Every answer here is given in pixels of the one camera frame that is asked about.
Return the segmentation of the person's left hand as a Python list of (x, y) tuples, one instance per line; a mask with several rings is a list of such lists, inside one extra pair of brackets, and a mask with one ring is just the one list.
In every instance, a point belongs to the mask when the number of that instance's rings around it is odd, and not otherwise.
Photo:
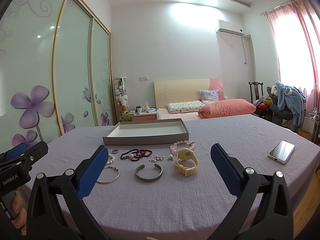
[(20, 230), (22, 236), (27, 235), (27, 211), (22, 205), (22, 200), (19, 194), (15, 191), (15, 196), (12, 200), (12, 209), (17, 214), (17, 217), (14, 219), (13, 224), (16, 229)]

